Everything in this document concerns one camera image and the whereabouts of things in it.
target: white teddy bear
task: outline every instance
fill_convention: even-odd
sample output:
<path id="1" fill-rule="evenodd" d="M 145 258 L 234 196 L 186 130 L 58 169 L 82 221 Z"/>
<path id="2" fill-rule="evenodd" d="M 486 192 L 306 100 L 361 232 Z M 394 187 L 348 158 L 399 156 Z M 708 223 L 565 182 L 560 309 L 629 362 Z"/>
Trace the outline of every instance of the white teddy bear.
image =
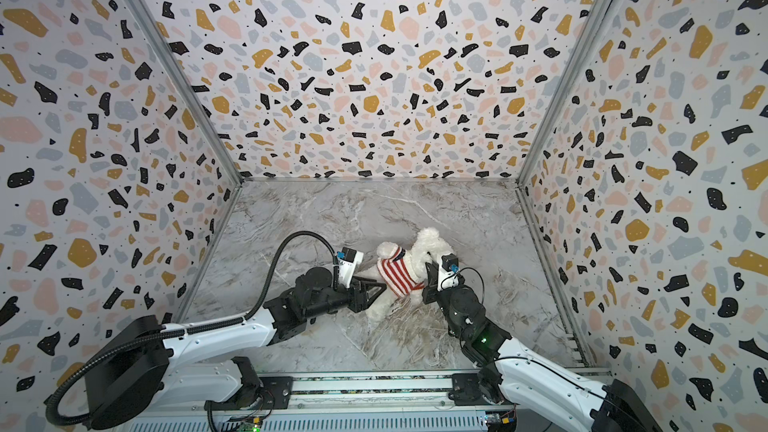
<path id="1" fill-rule="evenodd" d="M 387 284 L 387 290 L 366 310 L 369 320 L 380 322 L 389 314 L 395 301 L 408 294 L 412 301 L 421 303 L 422 289 L 427 280 L 425 264 L 440 264 L 441 257 L 447 254 L 453 254 L 453 249 L 440 238 L 434 227 L 419 231 L 410 250 L 392 242 L 381 243 L 376 248 L 376 255 L 379 256 L 376 265 L 360 273 L 362 277 L 383 279 Z"/>

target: gray marble surface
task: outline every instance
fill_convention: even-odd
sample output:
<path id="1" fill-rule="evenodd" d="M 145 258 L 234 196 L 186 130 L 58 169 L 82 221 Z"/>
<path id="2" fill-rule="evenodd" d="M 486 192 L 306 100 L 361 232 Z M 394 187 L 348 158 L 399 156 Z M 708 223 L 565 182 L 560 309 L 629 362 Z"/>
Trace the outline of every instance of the gray marble surface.
<path id="1" fill-rule="evenodd" d="M 246 182 L 202 279 L 187 321 L 249 309 L 258 299 L 274 251 L 298 230 L 334 247 L 366 254 L 391 241 L 408 247 L 420 228 L 437 227 L 462 266 L 485 281 L 488 316 L 546 358 L 575 365 L 528 226 L 508 182 Z M 267 299 L 293 287 L 310 267 L 330 264 L 317 240 L 302 237 L 280 257 Z M 467 284 L 482 286 L 472 272 Z M 300 336 L 243 350 L 259 371 L 420 370 L 471 368 L 450 338 L 436 304 L 399 299 L 378 324 L 347 309 L 323 316 Z"/>

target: terrazzo patterned wall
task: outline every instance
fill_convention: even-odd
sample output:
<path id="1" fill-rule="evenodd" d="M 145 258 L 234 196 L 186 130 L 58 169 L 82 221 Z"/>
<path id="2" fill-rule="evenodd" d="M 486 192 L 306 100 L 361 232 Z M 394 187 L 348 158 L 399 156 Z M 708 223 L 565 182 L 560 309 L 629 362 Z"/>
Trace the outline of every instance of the terrazzo patterned wall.
<path id="1" fill-rule="evenodd" d="M 110 337 L 170 319 L 234 185 L 121 0 L 1 1 L 0 430 L 39 432 Z"/>
<path id="2" fill-rule="evenodd" d="M 768 430 L 768 0 L 617 1 L 525 192 L 665 430 Z"/>
<path id="3" fill-rule="evenodd" d="M 517 177 L 593 0 L 145 0 L 245 177 Z"/>

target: wire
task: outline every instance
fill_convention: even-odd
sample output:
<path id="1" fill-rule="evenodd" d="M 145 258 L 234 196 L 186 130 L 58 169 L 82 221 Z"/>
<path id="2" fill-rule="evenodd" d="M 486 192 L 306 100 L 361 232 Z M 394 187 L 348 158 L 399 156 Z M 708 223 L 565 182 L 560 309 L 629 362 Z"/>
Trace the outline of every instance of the wire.
<path id="1" fill-rule="evenodd" d="M 331 247 L 331 244 L 328 243 L 327 240 L 320 234 L 316 234 L 314 232 L 309 232 L 306 230 L 294 232 L 293 234 L 286 237 L 280 246 L 277 248 L 277 251 L 275 251 L 275 256 L 272 258 L 272 263 L 270 264 L 270 270 L 266 274 L 266 280 L 264 282 L 264 286 L 261 289 L 261 295 L 259 296 L 259 300 L 256 302 L 256 304 L 249 310 L 243 317 L 235 317 L 232 319 L 228 319 L 221 322 L 214 322 L 212 324 L 205 324 L 205 325 L 197 325 L 195 327 L 190 327 L 187 329 L 176 329 L 174 331 L 167 331 L 167 332 L 155 332 L 151 335 L 145 336 L 145 337 L 139 337 L 135 338 L 132 341 L 125 342 L 124 344 L 121 344 L 115 348 L 112 348 L 110 350 L 105 350 L 98 352 L 95 356 L 91 357 L 88 362 L 86 362 L 80 369 L 77 369 L 69 378 L 67 378 L 62 385 L 59 386 L 59 388 L 56 389 L 45 401 L 45 418 L 53 424 L 54 426 L 60 426 L 60 427 L 67 427 L 70 425 L 77 425 L 81 424 L 82 422 L 85 422 L 86 420 L 91 418 L 91 413 L 82 414 L 82 415 L 76 415 L 73 417 L 63 416 L 58 412 L 58 405 L 62 402 L 62 399 L 64 398 L 64 395 L 67 393 L 67 391 L 72 388 L 72 386 L 82 377 L 84 377 L 90 370 L 92 370 L 94 367 L 102 364 L 106 360 L 111 359 L 117 354 L 120 354 L 122 352 L 125 352 L 126 350 L 133 350 L 135 348 L 138 348 L 141 345 L 150 344 L 152 342 L 157 341 L 164 341 L 169 338 L 176 338 L 181 337 L 185 334 L 192 335 L 192 334 L 199 334 L 201 332 L 207 332 L 207 331 L 213 331 L 218 328 L 222 327 L 229 327 L 231 325 L 237 325 L 242 324 L 245 321 L 250 320 L 256 312 L 258 312 L 259 308 L 261 308 L 261 305 L 264 303 L 264 299 L 266 298 L 266 293 L 270 290 L 270 283 L 272 283 L 272 277 L 275 273 L 275 268 L 277 267 L 277 262 L 280 259 L 280 254 L 283 253 L 283 249 L 288 245 L 288 242 L 292 241 L 296 237 L 300 237 L 302 235 L 309 235 L 311 237 L 316 238 L 317 240 L 321 241 L 323 245 L 328 247 L 328 250 L 331 252 L 332 261 L 333 261 L 333 288 L 334 290 L 338 287 L 339 283 L 339 258 L 336 256 L 336 254 L 333 251 L 333 247 Z M 211 425 L 212 417 L 209 420 L 209 426 Z"/>
<path id="2" fill-rule="evenodd" d="M 624 413 L 624 415 L 626 415 L 626 416 L 627 416 L 628 418 L 630 418 L 630 419 L 631 419 L 633 422 L 635 422 L 635 423 L 638 425 L 638 427 L 639 427 L 639 428 L 641 428 L 642 430 L 646 430 L 646 432 L 648 431 L 648 429 L 646 429 L 646 428 L 645 428 L 645 427 L 644 427 L 644 426 L 643 426 L 643 425 L 642 425 L 642 424 L 641 424 L 641 423 L 640 423 L 640 422 L 639 422 L 639 421 L 638 421 L 636 418 L 632 417 L 632 416 L 629 414 L 629 412 L 627 412 L 626 410 L 624 410 L 624 409 L 620 408 L 619 406 L 617 406 L 616 404 L 614 404 L 613 402 L 611 402 L 609 399 L 607 399 L 607 398 L 605 398 L 605 397 L 600 397 L 600 396 L 599 396 L 599 395 L 597 395 L 595 392 L 593 392 L 593 391 L 591 391 L 591 390 L 587 389 L 586 387 L 583 387 L 583 386 L 581 386 L 581 385 L 577 384 L 576 382 L 573 382 L 571 379 L 569 379 L 569 378 L 567 378 L 567 377 L 563 376 L 562 374 L 560 374 L 559 372 L 557 372 L 555 369 L 552 369 L 552 368 L 551 368 L 551 367 L 549 367 L 548 365 L 546 365 L 546 364 L 543 364 L 542 362 L 539 362 L 538 360 L 535 360 L 535 359 L 532 359 L 532 358 L 528 358 L 528 357 L 521 357 L 521 356 L 519 356 L 519 355 L 508 355 L 508 356 L 500 357 L 500 358 L 498 358 L 498 359 L 494 360 L 494 361 L 493 361 L 493 363 L 495 364 L 496 362 L 498 362 L 498 361 L 500 361 L 500 360 L 505 360 L 505 359 L 521 359 L 521 360 L 526 360 L 526 361 L 528 361 L 528 362 L 533 362 L 533 363 L 534 363 L 534 364 L 536 364 L 536 365 L 541 365 L 543 368 L 545 368 L 545 369 L 549 370 L 550 372 L 552 372 L 552 374 L 555 374 L 555 375 L 557 375 L 558 377 L 560 377 L 561 379 L 563 379 L 563 380 L 565 380 L 566 382 L 570 383 L 570 384 L 571 384 L 571 385 L 573 385 L 574 387 L 576 387 L 576 388 L 580 388 L 580 389 L 582 389 L 584 392 L 587 392 L 588 394 L 590 394 L 590 395 L 593 395 L 593 396 L 595 396 L 596 398 L 598 398 L 598 399 L 600 399 L 600 400 L 603 400 L 603 401 L 605 401 L 605 402 L 608 402 L 608 404 L 609 404 L 611 407 L 615 408 L 616 410 L 620 410 L 622 413 Z"/>
<path id="3" fill-rule="evenodd" d="M 480 304 L 482 304 L 483 302 L 485 302 L 485 281 L 482 279 L 482 275 L 480 275 L 480 272 L 478 272 L 477 269 L 475 269 L 474 267 L 464 267 L 462 270 L 458 271 L 458 273 L 461 274 L 465 270 L 474 271 L 475 274 L 477 274 L 478 277 L 480 277 L 480 283 L 482 284 L 482 299 L 480 299 Z"/>

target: red and white striped sweater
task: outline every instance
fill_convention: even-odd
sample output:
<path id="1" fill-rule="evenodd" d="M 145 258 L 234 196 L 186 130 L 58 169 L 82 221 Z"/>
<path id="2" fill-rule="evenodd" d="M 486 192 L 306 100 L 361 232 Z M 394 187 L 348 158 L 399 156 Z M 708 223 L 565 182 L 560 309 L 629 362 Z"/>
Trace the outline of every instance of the red and white striped sweater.
<path id="1" fill-rule="evenodd" d="M 424 288 L 424 283 L 416 283 L 406 267 L 406 250 L 398 247 L 390 258 L 380 258 L 376 263 L 384 282 L 398 297 L 405 297 L 411 291 Z"/>

